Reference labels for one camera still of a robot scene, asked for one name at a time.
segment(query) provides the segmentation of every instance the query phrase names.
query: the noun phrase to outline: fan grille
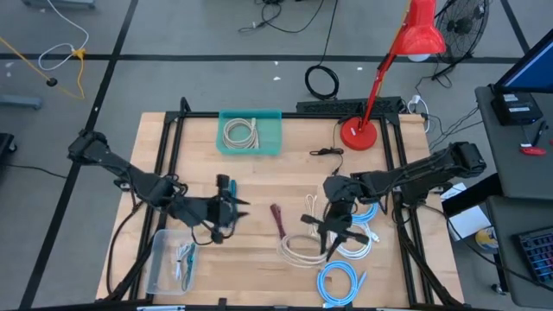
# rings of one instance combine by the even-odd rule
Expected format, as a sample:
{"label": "fan grille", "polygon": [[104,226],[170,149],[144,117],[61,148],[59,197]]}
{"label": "fan grille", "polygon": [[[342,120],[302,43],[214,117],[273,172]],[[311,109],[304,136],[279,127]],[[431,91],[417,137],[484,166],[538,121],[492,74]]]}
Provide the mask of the fan grille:
{"label": "fan grille", "polygon": [[446,42],[441,61],[451,64],[471,55],[484,32],[488,0],[448,0],[438,14],[436,27]]}

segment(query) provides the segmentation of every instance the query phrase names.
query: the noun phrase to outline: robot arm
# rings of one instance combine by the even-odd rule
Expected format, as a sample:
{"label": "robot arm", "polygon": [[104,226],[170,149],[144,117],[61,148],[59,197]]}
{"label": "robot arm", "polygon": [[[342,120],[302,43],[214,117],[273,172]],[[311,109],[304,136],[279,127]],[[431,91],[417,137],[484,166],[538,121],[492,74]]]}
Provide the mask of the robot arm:
{"label": "robot arm", "polygon": [[323,220],[303,215],[302,221],[318,225],[321,253],[326,249],[327,232],[335,232],[338,235],[328,252],[329,259],[340,243],[345,242],[347,238],[368,243],[367,236],[347,230],[352,225],[355,199],[363,204],[380,203],[382,197],[395,188],[399,190],[404,205],[416,206],[426,200],[431,189],[448,184],[453,177],[475,177],[484,169],[486,163],[475,144],[453,143],[429,157],[388,172],[353,173],[351,178],[330,176],[323,183],[330,205],[323,215]]}
{"label": "robot arm", "polygon": [[118,177],[116,185],[129,185],[130,190],[148,205],[162,213],[179,219],[193,227],[203,225],[212,233],[215,243],[226,238],[220,227],[233,226],[247,213],[239,213],[237,204],[248,202],[233,198],[229,192],[229,176],[217,175],[217,195],[211,198],[185,197],[186,184],[179,183],[174,176],[159,176],[145,173],[119,155],[111,152],[102,133],[82,130],[79,137],[69,146],[69,159],[81,165],[100,166]]}

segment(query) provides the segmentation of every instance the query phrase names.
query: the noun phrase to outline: teal tray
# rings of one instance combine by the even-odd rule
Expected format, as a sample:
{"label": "teal tray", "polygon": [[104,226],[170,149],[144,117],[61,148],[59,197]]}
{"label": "teal tray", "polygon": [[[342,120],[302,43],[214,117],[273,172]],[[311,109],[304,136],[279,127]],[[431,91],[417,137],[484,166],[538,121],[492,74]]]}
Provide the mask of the teal tray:
{"label": "teal tray", "polygon": [[[256,119],[258,149],[230,149],[223,143],[225,124],[234,118],[243,118],[248,122]],[[250,130],[239,126],[231,130],[232,140],[248,137]],[[280,155],[283,146],[283,112],[279,110],[232,110],[219,112],[219,130],[217,131],[217,149],[224,155]]]}

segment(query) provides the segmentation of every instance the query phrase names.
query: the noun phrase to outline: computer monitor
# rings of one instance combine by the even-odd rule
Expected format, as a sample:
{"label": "computer monitor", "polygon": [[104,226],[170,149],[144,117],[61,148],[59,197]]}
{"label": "computer monitor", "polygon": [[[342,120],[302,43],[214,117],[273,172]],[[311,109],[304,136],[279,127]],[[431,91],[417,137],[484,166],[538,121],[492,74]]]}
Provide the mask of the computer monitor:
{"label": "computer monitor", "polygon": [[499,79],[495,89],[553,93],[553,29]]}

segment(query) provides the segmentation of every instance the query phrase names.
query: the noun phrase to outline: red lamp shade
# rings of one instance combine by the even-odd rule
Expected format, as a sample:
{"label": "red lamp shade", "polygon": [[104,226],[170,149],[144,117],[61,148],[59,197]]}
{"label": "red lamp shade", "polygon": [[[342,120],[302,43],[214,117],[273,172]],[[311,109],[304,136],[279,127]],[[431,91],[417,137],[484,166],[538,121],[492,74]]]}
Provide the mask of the red lamp shade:
{"label": "red lamp shade", "polygon": [[412,0],[404,25],[397,34],[393,54],[437,54],[446,50],[434,27],[435,0]]}

